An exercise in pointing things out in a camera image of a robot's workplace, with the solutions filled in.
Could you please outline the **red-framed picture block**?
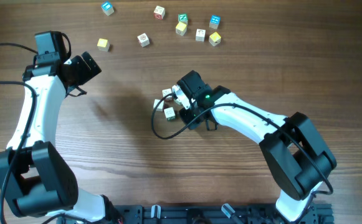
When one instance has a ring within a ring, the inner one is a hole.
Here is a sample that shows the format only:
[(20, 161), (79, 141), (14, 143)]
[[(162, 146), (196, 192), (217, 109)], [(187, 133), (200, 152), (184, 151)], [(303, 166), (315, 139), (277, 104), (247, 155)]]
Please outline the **red-framed picture block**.
[(171, 101), (173, 99), (173, 91), (171, 88), (162, 90), (162, 94), (165, 101)]

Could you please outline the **plain white block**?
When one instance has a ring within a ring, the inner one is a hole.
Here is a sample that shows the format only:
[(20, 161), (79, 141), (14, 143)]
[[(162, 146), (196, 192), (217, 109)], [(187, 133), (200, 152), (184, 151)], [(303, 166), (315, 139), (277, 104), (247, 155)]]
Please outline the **plain white block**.
[(176, 113), (173, 107), (169, 107), (163, 110), (167, 121), (171, 121), (176, 118)]
[(153, 103), (153, 109), (155, 109), (156, 111), (163, 112), (163, 110), (164, 110), (164, 101), (155, 99), (154, 103)]

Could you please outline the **white block green edge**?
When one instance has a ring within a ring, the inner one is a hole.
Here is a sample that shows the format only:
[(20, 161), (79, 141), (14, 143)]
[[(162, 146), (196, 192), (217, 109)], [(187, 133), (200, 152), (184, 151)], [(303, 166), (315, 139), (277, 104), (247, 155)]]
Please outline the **white block green edge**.
[(178, 105), (181, 105), (181, 106), (183, 105), (179, 98), (174, 99), (174, 102), (177, 103)]

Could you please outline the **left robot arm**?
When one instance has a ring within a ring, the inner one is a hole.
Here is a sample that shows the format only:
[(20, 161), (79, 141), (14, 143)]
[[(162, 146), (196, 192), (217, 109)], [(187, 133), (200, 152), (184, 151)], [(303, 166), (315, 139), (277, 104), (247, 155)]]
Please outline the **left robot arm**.
[(17, 217), (59, 223), (121, 223), (123, 216), (104, 195), (79, 188), (55, 147), (63, 100), (100, 73), (88, 53), (73, 56), (59, 31), (36, 34), (33, 63), (19, 82), (24, 103), (11, 140), (0, 152), (0, 206)]

